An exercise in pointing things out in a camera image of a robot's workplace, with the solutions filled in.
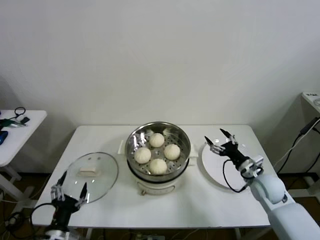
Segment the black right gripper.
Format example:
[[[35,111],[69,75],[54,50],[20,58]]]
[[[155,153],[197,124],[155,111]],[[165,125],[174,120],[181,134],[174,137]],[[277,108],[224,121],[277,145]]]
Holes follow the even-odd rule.
[[[229,142],[219,146],[213,143],[207,136],[205,136],[204,138],[206,140],[206,143],[209,145],[210,151],[215,154],[220,154],[221,156],[228,157],[235,167],[240,167],[242,163],[249,159],[249,157],[243,155],[238,150],[238,142],[233,134],[222,128],[220,128],[220,131],[229,140]]]

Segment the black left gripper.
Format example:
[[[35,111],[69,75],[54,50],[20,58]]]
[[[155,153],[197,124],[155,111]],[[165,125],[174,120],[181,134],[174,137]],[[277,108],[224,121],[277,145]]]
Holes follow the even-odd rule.
[[[87,182],[84,183],[78,201],[63,191],[63,183],[66,179],[67,171],[58,179],[57,183],[51,187],[51,204],[55,208],[52,217],[52,225],[68,225],[71,215],[78,211],[87,202]]]

